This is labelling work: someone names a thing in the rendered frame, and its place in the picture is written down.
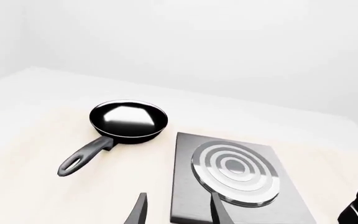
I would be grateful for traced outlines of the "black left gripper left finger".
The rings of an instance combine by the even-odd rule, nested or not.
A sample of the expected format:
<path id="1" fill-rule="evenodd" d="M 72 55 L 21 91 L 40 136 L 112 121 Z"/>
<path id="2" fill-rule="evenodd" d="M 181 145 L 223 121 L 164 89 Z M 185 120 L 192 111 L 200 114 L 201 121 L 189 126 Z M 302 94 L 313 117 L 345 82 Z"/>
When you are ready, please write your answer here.
<path id="1" fill-rule="evenodd" d="M 147 194 L 142 192 L 124 224 L 145 224 L 147 218 Z"/>

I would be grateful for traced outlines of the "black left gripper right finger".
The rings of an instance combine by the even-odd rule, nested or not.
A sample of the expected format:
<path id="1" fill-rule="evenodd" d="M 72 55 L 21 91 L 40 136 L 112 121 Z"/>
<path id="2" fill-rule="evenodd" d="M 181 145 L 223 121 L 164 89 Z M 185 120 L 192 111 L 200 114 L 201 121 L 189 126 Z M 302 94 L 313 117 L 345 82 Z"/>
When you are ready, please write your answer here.
<path id="1" fill-rule="evenodd" d="M 229 224 L 229 215 L 216 192 L 211 193 L 210 209 L 213 224 Z"/>

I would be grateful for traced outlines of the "flat black stove plate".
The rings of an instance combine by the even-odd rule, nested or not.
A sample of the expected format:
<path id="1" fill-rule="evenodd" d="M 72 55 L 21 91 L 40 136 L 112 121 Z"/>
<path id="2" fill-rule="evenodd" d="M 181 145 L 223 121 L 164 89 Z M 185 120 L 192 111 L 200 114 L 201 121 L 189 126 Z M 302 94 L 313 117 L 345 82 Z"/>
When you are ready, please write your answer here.
<path id="1" fill-rule="evenodd" d="M 213 192 L 234 224 L 316 224 L 271 147 L 178 133 L 170 221 L 212 224 Z"/>

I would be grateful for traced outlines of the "black frying pan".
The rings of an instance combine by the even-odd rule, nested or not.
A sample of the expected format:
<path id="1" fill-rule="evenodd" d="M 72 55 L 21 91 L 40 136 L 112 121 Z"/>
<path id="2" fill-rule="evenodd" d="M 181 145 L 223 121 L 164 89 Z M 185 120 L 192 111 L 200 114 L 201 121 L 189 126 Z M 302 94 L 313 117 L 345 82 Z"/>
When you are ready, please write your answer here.
<path id="1" fill-rule="evenodd" d="M 99 152 L 117 144 L 140 144 L 156 138 L 168 124 L 167 114 L 158 106 L 139 100 L 112 100 L 95 106 L 89 121 L 100 137 L 69 156 L 57 170 L 59 177 L 72 175 Z"/>

